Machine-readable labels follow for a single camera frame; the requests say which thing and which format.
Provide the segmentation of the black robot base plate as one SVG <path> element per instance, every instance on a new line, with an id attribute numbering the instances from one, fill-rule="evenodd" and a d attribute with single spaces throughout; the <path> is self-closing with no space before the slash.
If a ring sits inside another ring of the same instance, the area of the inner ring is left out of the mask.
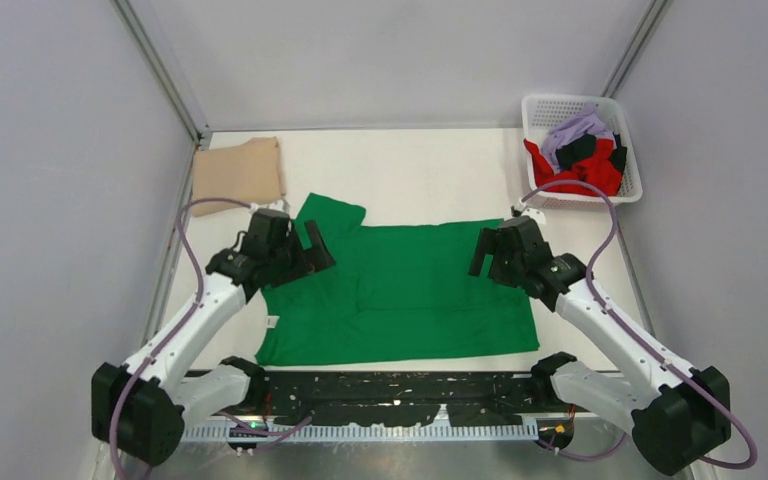
<path id="1" fill-rule="evenodd" d="M 525 416 L 567 420 L 582 407 L 561 402 L 527 372 L 336 372 L 273 370 L 255 377 L 239 418 L 295 426 L 428 426 L 448 414 L 455 426 L 513 426 Z"/>

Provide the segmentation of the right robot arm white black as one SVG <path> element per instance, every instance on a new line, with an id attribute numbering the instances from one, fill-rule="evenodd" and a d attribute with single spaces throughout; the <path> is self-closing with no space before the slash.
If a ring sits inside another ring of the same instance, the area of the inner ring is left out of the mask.
<path id="1" fill-rule="evenodd" d="M 572 254 L 554 255 L 527 216 L 481 229 L 469 272 L 523 290 L 583 333 L 620 371 L 612 377 L 559 352 L 531 370 L 534 403 L 582 407 L 628 435 L 658 472 L 674 475 L 726 443 L 730 385 L 716 368 L 675 355 L 619 308 Z"/>

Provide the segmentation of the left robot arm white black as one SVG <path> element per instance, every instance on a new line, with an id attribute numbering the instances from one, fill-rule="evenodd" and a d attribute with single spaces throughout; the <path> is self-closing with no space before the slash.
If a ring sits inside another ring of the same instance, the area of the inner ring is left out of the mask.
<path id="1" fill-rule="evenodd" d="M 101 364 L 91 379 L 91 432 L 115 451 L 156 467 L 188 427 L 230 407 L 262 409 L 268 383 L 262 367 L 227 357 L 208 373 L 186 378 L 195 359 L 261 290 L 335 266 L 317 223 L 260 208 L 229 248 L 198 268 L 197 288 L 145 346 L 120 365 Z"/>

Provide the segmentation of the green t shirt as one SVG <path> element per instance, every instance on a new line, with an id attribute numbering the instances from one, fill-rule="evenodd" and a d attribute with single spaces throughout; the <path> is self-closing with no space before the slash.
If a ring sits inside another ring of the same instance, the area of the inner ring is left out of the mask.
<path id="1" fill-rule="evenodd" d="M 521 291 L 468 269 L 494 219 L 368 226 L 362 206 L 319 194 L 302 204 L 335 265 L 263 291 L 276 318 L 256 353 L 267 366 L 327 366 L 532 352 Z"/>

